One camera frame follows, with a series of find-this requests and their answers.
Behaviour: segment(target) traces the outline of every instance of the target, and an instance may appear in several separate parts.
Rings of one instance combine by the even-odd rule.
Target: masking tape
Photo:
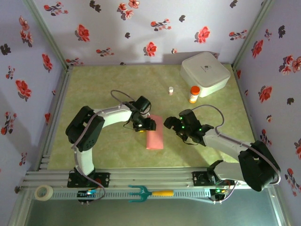
[[[53,195],[53,188],[48,185],[40,185],[34,192],[34,197],[39,201],[47,201]]]

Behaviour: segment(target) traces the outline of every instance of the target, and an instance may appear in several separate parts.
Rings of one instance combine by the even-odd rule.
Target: wall
[[[20,0],[2,1],[0,21],[0,225],[5,226],[15,186],[37,160],[62,66]]]
[[[301,49],[299,0],[278,0],[238,66],[239,86],[258,138],[282,173],[280,188],[301,225]]]
[[[263,0],[33,0],[68,64],[232,63]]]

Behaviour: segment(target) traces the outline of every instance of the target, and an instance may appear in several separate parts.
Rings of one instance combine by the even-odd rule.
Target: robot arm
[[[91,121],[84,137],[77,144],[76,156],[78,166],[86,176],[95,171],[92,160],[92,149],[97,142],[102,128],[120,121],[131,121],[133,129],[136,132],[140,130],[156,130],[155,121],[151,118],[144,118],[142,115],[149,105],[150,102],[141,96],[135,102],[126,102],[103,110],[93,110],[88,106],[81,108],[67,127],[66,135],[69,142],[74,144],[85,129],[85,123],[88,123],[91,117],[95,113],[98,113]]]
[[[280,172],[279,166],[263,142],[246,143],[223,135],[210,125],[201,125],[190,109],[180,112],[179,116],[180,119],[167,118],[164,125],[168,129],[173,127],[183,142],[190,137],[197,144],[221,150],[239,161],[229,163],[218,160],[209,166],[207,177],[212,184],[225,179],[239,180],[246,182],[253,190],[261,191],[274,181]]]

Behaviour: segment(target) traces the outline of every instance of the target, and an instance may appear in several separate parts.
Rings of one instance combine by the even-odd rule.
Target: pink sponge
[[[156,122],[156,131],[146,131],[146,149],[163,149],[163,119],[153,114],[150,118]]]

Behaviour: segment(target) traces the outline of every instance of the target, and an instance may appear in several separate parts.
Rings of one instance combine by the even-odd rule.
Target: pill bottle
[[[169,87],[169,88],[168,88],[168,94],[169,94],[169,95],[172,95],[173,92],[174,92],[174,88],[173,88],[173,87]]]
[[[189,96],[189,102],[195,103],[197,101],[198,95],[200,92],[200,88],[198,86],[193,86],[190,89],[190,96]]]

